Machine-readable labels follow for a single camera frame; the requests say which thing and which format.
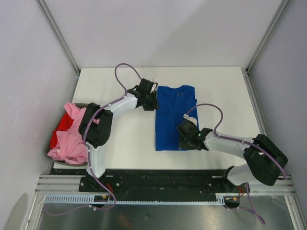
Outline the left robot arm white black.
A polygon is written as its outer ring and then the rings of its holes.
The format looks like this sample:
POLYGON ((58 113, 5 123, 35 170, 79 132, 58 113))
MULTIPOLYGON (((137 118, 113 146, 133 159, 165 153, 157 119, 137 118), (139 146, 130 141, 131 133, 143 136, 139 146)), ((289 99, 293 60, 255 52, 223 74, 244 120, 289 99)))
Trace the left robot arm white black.
POLYGON ((106 105, 89 103, 86 106, 78 131, 88 151, 87 172, 92 176, 89 186, 95 191, 102 191, 106 186, 106 180, 101 176, 106 172, 106 143, 111 135, 113 120, 138 107, 144 111, 157 110, 157 86, 156 82, 141 79, 139 85, 126 90, 123 96, 106 105))

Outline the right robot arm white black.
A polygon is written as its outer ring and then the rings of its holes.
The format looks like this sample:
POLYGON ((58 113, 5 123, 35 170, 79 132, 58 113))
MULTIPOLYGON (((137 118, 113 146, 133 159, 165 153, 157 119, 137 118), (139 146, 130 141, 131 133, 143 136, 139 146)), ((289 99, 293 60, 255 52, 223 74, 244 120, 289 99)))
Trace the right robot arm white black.
POLYGON ((221 177, 221 186, 226 192, 233 192, 239 185, 255 180, 273 186, 280 175, 287 177, 284 168, 288 158, 266 136, 255 138, 225 136, 209 128, 199 128, 184 119, 177 127, 179 147, 183 150, 219 151, 240 157, 246 161, 241 166, 229 167, 221 177))

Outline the blue printed t shirt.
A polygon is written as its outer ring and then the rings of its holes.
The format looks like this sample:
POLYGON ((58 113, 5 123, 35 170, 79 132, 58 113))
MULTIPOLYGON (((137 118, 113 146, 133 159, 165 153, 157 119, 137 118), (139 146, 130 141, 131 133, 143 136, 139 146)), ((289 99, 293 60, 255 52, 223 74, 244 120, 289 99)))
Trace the blue printed t shirt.
POLYGON ((155 113, 155 150, 180 151, 177 126, 183 116, 197 104, 195 88, 183 85, 178 88, 157 88, 158 109, 155 113))

